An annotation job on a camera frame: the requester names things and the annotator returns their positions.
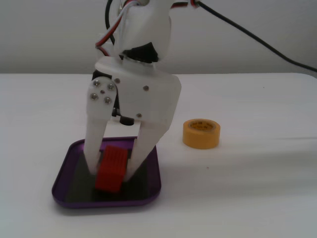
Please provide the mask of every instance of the white tabletop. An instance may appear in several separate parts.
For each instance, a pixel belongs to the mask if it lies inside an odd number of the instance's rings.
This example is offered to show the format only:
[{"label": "white tabletop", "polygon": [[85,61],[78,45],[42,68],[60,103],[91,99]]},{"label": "white tabletop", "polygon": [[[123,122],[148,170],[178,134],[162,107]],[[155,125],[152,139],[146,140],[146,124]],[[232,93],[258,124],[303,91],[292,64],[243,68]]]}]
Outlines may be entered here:
[{"label": "white tabletop", "polygon": [[[304,74],[179,75],[158,143],[162,190],[144,207],[67,210],[53,182],[85,135],[90,75],[0,75],[0,237],[317,237],[317,79]],[[182,143],[194,118],[221,144]],[[115,121],[107,136],[135,135]]]}]

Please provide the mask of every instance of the screw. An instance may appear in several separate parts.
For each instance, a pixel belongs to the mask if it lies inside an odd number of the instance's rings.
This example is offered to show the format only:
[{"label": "screw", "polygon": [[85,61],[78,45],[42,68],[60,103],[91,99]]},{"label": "screw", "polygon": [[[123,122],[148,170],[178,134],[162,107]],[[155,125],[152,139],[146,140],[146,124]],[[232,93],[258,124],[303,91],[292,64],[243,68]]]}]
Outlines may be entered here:
[{"label": "screw", "polygon": [[98,95],[96,94],[96,93],[92,93],[91,95],[90,95],[90,99],[91,100],[93,100],[93,101],[97,101],[98,100]]},{"label": "screw", "polygon": [[110,97],[105,97],[104,102],[106,104],[110,104],[111,103],[111,98]]},{"label": "screw", "polygon": [[93,82],[93,85],[94,85],[95,87],[99,87],[99,86],[101,85],[101,83],[100,83],[99,80],[95,80],[95,81]]},{"label": "screw", "polygon": [[108,90],[109,91],[113,91],[114,90],[114,85],[112,83],[108,84]]}]

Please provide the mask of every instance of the yellow tape roll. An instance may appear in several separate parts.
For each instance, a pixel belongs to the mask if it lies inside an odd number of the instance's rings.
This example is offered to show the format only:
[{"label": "yellow tape roll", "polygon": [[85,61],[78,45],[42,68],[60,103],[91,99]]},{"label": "yellow tape roll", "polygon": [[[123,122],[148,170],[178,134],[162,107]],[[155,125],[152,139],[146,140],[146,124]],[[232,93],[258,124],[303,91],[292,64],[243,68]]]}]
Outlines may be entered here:
[{"label": "yellow tape roll", "polygon": [[211,149],[219,144],[220,125],[213,120],[193,119],[184,123],[183,142],[196,149]]}]

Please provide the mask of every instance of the red block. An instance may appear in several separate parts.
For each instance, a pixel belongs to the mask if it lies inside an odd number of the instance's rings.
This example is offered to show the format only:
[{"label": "red block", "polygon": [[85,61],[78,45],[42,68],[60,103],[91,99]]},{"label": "red block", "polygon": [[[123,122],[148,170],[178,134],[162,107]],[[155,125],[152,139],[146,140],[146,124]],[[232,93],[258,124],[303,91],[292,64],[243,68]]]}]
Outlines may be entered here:
[{"label": "red block", "polygon": [[96,178],[95,188],[119,192],[126,172],[128,150],[108,145]]}]

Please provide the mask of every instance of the wire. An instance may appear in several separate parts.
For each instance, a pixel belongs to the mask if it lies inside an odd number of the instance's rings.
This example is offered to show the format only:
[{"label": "wire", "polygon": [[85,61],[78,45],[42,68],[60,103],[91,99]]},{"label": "wire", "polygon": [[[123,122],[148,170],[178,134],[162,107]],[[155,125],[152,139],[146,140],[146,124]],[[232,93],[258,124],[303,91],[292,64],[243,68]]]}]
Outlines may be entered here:
[{"label": "wire", "polygon": [[177,8],[177,7],[187,7],[188,2],[176,2],[172,5],[171,9]]},{"label": "wire", "polygon": [[[105,23],[106,23],[107,29],[110,28],[109,13],[110,13],[111,4],[112,4],[112,0],[108,0],[107,5],[106,5],[106,11],[105,11]],[[111,40],[112,44],[114,45],[115,39],[114,39],[113,35],[110,36],[110,40]]]},{"label": "wire", "polygon": [[193,6],[194,8],[197,8],[197,2],[196,2],[196,0],[190,0],[190,4],[191,4],[191,6]]},{"label": "wire", "polygon": [[280,51],[278,51],[277,49],[275,49],[274,47],[272,47],[271,45],[269,45],[268,43],[266,43],[264,40],[260,39],[259,37],[257,37],[256,35],[254,35],[253,33],[251,33],[250,31],[248,31],[247,29],[243,28],[242,26],[238,25],[237,23],[231,21],[230,19],[228,19],[227,17],[221,15],[220,13],[216,12],[215,10],[211,9],[210,7],[208,7],[207,5],[203,4],[201,1],[195,2],[195,0],[191,0],[191,3],[193,2],[193,4],[196,4],[198,6],[201,6],[204,10],[208,11],[209,13],[211,13],[212,15],[218,17],[219,19],[225,21],[226,23],[230,24],[231,26],[237,28],[238,30],[242,31],[243,33],[247,34],[248,36],[250,36],[252,39],[256,40],[257,42],[259,42],[260,44],[262,44],[263,46],[265,46],[266,48],[268,48],[270,51],[272,51],[273,53],[275,53],[276,55],[278,55],[279,57],[281,57],[282,59],[284,59],[285,61],[294,64],[296,66],[317,72],[317,68],[296,62],[288,57],[286,57],[284,54],[282,54]]},{"label": "wire", "polygon": [[115,24],[113,26],[111,26],[106,34],[98,41],[95,43],[95,46],[98,50],[100,50],[105,56],[109,56],[109,54],[106,52],[106,50],[102,47],[102,45],[104,43],[106,43],[106,41],[113,35],[113,33],[115,32],[115,30],[117,29],[118,25],[121,22],[122,16],[123,14],[132,6],[138,5],[139,3],[136,0],[129,0],[127,1],[127,4],[125,5],[125,7],[123,8],[123,10],[121,11],[121,13],[119,14],[118,18],[115,21]]},{"label": "wire", "polygon": [[100,50],[102,53],[103,53],[103,55],[104,56],[110,56],[109,54],[108,54],[108,52],[102,47],[102,46],[98,46],[98,47],[96,47],[98,50]]}]

